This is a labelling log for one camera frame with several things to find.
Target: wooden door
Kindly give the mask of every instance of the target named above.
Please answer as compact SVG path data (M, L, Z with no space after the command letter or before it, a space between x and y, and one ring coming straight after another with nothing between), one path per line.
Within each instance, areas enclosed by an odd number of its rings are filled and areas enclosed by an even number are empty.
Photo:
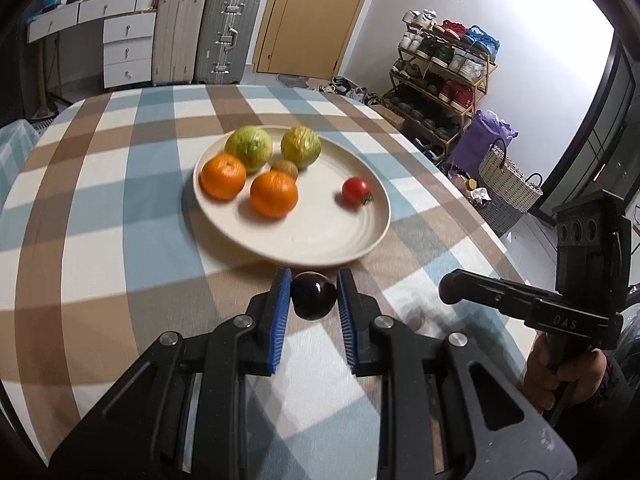
M330 79L360 0L275 0L258 72Z

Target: hand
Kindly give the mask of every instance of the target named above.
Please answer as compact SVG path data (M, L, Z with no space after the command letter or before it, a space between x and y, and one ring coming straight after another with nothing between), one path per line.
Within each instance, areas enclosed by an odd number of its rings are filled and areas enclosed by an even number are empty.
M524 396L540 413L554 406L554 390L561 382L576 381L570 405L584 402L600 387L607 369L607 358L602 350L594 349L571 359L561 364L555 373L548 368L549 356L546 334L542 333L531 348L522 387Z

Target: screw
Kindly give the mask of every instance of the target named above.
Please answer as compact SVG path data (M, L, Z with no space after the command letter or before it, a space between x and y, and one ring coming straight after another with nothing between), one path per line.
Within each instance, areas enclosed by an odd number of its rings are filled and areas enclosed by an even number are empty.
M176 332L165 332L160 337L160 344L164 346L175 345L180 339L180 336Z
M389 316L377 316L376 319L373 320L373 323L375 323L378 328L391 328L394 325L394 320Z
M249 328L252 324L254 324L254 318L247 314L241 314L234 318L234 325L238 328Z
M454 332L453 334L449 334L448 339L449 339L449 343L459 348L466 346L466 344L469 342L469 339L466 338L466 335L460 332Z

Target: silver suitcase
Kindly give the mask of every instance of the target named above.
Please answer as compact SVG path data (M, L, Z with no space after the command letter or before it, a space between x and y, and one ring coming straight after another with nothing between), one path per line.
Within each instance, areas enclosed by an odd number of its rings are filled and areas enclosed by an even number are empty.
M260 0L207 0L196 54L196 82L240 82L259 6Z
M153 84L193 80L204 3L205 0L159 0L152 60Z

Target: red tomato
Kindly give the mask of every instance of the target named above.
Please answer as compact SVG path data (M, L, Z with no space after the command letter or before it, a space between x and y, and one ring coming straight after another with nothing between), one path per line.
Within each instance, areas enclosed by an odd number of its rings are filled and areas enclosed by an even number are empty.
M347 205L367 205L373 200L371 187L359 176L352 176L342 184L342 196Z

